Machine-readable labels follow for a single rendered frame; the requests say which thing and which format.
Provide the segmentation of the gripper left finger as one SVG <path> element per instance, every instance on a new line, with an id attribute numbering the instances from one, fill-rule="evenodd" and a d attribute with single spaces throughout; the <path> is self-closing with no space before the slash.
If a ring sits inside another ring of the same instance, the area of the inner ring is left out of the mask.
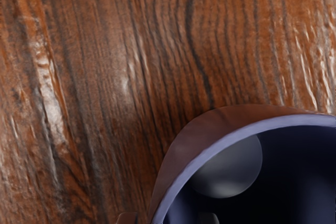
<path id="1" fill-rule="evenodd" d="M 138 224 L 138 213 L 123 212 L 119 214 L 115 224 Z"/>

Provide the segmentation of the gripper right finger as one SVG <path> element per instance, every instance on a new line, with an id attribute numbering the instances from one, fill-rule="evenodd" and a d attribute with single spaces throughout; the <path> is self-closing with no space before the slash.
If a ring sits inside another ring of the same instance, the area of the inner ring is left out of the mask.
<path id="1" fill-rule="evenodd" d="M 199 212 L 197 224 L 219 224 L 219 219 L 212 212 Z"/>

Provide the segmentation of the dark blue cup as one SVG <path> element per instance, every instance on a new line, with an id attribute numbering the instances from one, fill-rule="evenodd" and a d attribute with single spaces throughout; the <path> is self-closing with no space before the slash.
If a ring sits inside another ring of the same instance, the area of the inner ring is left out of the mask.
<path id="1" fill-rule="evenodd" d="M 149 224 L 336 224 L 336 116 L 235 105 L 190 121 L 158 173 Z"/>

